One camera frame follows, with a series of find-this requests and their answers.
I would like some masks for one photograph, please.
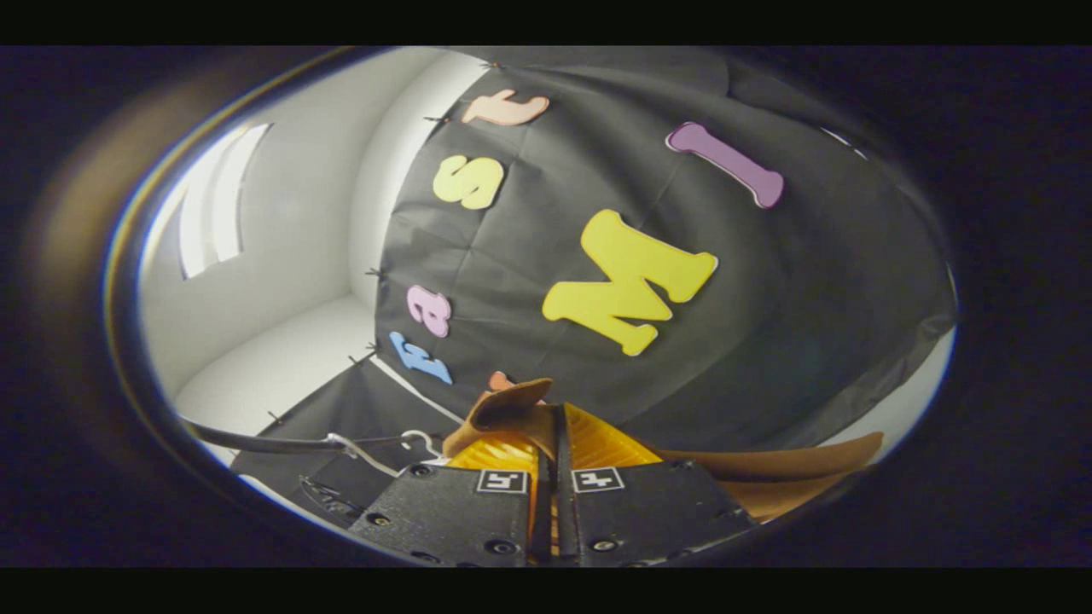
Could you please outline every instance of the brown cloth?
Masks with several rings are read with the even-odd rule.
[[[543,378],[513,385],[503,374],[494,374],[490,386],[498,390],[483,394],[466,422],[444,439],[444,456],[453,458],[489,434],[517,433],[556,461],[553,412],[557,405],[543,402],[553,383],[551,379]],[[882,441],[882,433],[871,433],[833,446],[769,452],[687,452],[657,450],[640,444],[665,461],[696,461],[752,518],[765,522],[865,469]]]

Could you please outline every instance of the foam letter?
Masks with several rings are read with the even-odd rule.
[[[425,371],[444,383],[451,383],[451,375],[448,373],[447,365],[440,361],[430,359],[428,352],[406,343],[406,338],[402,336],[402,333],[391,331],[391,343],[394,344],[399,357],[402,358],[402,364],[407,369]]]
[[[751,158],[710,134],[705,127],[699,123],[687,121],[668,134],[666,142],[670,150],[701,156],[735,177],[755,194],[755,203],[762,209],[773,206],[785,188],[784,177],[762,168]]]
[[[453,155],[440,163],[432,179],[432,192],[446,202],[462,201],[466,209],[485,209],[505,178],[505,168],[491,157],[466,164],[466,156]]]
[[[442,294],[434,294],[415,285],[406,292],[406,303],[410,304],[410,315],[424,323],[428,332],[439,338],[448,336],[448,320],[451,318],[451,304]]]
[[[689,253],[629,227],[610,210],[601,211],[584,227],[580,245],[610,279],[606,283],[555,284],[543,302],[548,320],[567,318],[621,344],[637,356],[658,332],[651,324],[634,327],[618,318],[669,320],[672,310],[649,287],[667,290],[674,303],[693,298],[716,270],[711,253]]]
[[[519,126],[542,115],[549,106],[549,98],[535,96],[525,103],[513,103],[515,90],[501,90],[492,96],[478,96],[463,114],[463,123],[482,118],[500,126]]]

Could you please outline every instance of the black cable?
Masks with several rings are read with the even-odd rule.
[[[305,452],[340,452],[345,449],[345,447],[337,441],[328,441],[324,439],[274,439],[272,437],[251,437],[249,435],[239,435],[237,433],[227,433],[225,430],[210,428],[207,426],[197,424],[185,416],[178,417],[181,418],[182,423],[189,427],[194,437],[198,439],[234,450],[270,454],[296,454]],[[440,436],[435,433],[429,433],[428,436],[434,439],[440,438]],[[373,437],[370,439],[353,439],[353,442],[357,446],[369,444],[396,444],[412,441],[417,437],[417,435],[410,435],[407,437]]]

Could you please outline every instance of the yellow letter m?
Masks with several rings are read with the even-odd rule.
[[[672,310],[648,282],[665,288],[673,303],[686,303],[717,264],[711,253],[689,253],[641,234],[610,210],[592,217],[580,245],[610,281],[555,284],[543,302],[543,316],[550,321],[566,318],[610,338],[627,356],[643,352],[658,332],[651,324],[633,326],[619,318],[672,319]]]

